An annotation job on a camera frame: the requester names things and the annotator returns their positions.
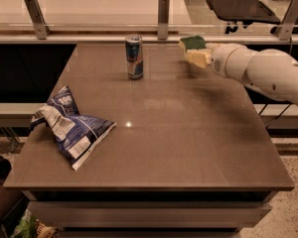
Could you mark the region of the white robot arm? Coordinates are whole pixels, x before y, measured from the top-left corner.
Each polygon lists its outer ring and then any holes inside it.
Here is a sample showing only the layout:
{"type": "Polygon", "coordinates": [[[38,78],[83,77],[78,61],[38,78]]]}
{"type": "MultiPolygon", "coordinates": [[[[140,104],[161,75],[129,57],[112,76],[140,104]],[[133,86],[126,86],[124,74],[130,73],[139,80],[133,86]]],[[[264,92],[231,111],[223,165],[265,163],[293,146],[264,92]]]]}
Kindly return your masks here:
{"type": "Polygon", "coordinates": [[[234,79],[245,87],[276,101],[298,106],[298,61],[279,50],[260,52],[239,44],[182,44],[185,58],[200,68],[211,67],[223,78],[234,79]]]}

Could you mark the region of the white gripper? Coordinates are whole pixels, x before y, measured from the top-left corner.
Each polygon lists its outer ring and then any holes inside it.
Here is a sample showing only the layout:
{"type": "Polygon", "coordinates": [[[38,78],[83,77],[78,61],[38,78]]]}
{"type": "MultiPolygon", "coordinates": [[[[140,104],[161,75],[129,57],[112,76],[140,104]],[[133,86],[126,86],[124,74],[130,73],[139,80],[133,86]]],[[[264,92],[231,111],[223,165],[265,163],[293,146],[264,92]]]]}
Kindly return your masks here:
{"type": "Polygon", "coordinates": [[[187,50],[185,58],[200,68],[211,65],[213,73],[223,78],[250,83],[247,68],[255,55],[256,51],[239,44],[206,43],[206,49],[187,50]]]}

